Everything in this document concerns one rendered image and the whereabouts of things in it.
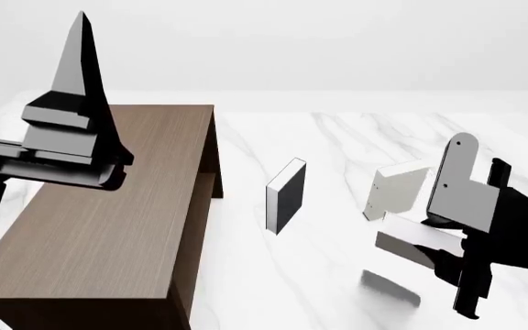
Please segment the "brown wooden table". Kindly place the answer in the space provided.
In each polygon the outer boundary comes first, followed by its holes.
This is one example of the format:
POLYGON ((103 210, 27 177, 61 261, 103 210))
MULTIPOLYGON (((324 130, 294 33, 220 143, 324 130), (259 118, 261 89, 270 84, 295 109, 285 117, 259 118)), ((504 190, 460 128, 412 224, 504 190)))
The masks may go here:
POLYGON ((120 189, 46 184, 0 239, 11 330, 191 330, 211 201, 222 197, 210 105, 115 105, 134 154, 120 189))

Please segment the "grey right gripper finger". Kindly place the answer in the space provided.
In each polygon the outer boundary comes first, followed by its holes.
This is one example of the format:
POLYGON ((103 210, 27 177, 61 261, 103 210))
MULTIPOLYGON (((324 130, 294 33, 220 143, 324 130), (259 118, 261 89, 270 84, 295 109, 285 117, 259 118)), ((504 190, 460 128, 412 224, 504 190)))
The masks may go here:
POLYGON ((376 236, 375 247, 434 269, 435 264, 418 247, 438 251, 442 249, 458 258, 463 256, 462 238, 428 225, 405 219, 397 214, 384 214, 382 227, 376 236))
POLYGON ((488 233, 499 189, 470 179, 478 151, 479 142, 472 134, 455 134, 449 140, 426 213, 488 233))

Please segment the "pointed grey left gripper finger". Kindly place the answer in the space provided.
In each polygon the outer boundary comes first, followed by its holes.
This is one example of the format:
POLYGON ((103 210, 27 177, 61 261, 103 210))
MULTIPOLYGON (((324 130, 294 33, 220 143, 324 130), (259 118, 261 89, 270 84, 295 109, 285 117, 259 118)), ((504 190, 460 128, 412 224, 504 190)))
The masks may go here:
POLYGON ((84 157, 92 163, 133 164, 105 96, 94 33, 81 11, 73 21, 50 90, 28 103, 23 146, 84 157))

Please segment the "light grey flat block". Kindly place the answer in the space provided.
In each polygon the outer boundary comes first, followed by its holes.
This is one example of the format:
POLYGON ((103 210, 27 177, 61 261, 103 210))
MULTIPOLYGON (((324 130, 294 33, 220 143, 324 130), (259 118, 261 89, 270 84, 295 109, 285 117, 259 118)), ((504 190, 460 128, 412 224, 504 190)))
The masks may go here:
POLYGON ((429 161, 418 159, 377 169, 363 211, 366 219, 410 211, 430 168, 429 161))

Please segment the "black book with white pages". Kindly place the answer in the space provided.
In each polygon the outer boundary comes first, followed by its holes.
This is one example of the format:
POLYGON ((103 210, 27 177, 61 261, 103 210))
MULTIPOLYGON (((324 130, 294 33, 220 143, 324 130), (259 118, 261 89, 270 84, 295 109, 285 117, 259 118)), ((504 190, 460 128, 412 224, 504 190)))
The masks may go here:
POLYGON ((266 229, 274 235, 303 205, 306 161, 292 159, 266 186, 266 229))

